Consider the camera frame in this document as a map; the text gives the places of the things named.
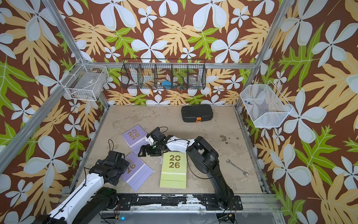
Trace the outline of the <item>purple desk calendar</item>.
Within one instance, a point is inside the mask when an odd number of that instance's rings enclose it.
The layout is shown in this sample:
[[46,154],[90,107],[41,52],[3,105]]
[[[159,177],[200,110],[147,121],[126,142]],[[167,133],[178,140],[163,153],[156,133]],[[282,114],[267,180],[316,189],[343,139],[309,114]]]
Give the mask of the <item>purple desk calendar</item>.
[[121,179],[125,181],[134,191],[138,191],[144,182],[151,176],[153,169],[145,164],[133,152],[129,153],[125,160],[129,162],[129,166],[121,175]]
[[135,155],[139,154],[143,145],[148,144],[146,136],[147,132],[140,125],[136,125],[122,134],[123,139]]

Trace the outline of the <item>green 2026 desk calendar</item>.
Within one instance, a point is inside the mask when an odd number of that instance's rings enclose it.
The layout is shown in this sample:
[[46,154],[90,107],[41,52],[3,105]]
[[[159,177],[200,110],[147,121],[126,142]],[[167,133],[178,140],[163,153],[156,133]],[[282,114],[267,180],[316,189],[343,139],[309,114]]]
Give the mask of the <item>green 2026 desk calendar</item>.
[[185,189],[187,177],[187,157],[182,152],[166,152],[160,177],[161,188]]

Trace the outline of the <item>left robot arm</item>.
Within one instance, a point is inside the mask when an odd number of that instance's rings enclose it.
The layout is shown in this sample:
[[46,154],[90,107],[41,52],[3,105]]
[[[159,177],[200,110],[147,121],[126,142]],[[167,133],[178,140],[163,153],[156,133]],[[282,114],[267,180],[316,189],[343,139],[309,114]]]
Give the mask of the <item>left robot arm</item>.
[[100,211],[114,209],[117,191],[104,187],[116,186],[130,163],[125,154],[110,151],[89,170],[85,180],[48,215],[39,215],[34,224],[88,224]]

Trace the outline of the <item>purple desk calendar front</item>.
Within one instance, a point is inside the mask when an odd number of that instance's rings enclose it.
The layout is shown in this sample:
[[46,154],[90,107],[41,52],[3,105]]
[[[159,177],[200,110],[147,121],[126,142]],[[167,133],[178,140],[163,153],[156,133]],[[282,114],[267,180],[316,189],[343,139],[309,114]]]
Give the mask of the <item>purple desk calendar front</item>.
[[145,164],[133,152],[129,153],[125,160],[129,162],[129,166],[121,175],[121,179],[125,181],[134,191],[138,191],[144,182],[151,176],[153,169]]

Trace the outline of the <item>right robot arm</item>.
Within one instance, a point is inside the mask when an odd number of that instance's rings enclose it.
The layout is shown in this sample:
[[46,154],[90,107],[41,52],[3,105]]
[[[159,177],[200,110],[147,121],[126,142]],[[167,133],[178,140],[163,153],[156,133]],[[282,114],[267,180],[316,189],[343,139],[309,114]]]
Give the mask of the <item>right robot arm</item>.
[[139,157],[147,155],[158,157],[168,152],[186,153],[194,166],[208,176],[207,179],[213,185],[218,205],[223,209],[232,205],[234,193],[221,172],[219,154],[203,137],[198,136],[189,140],[173,135],[165,136],[157,127],[147,134],[145,141],[147,144],[140,147]]

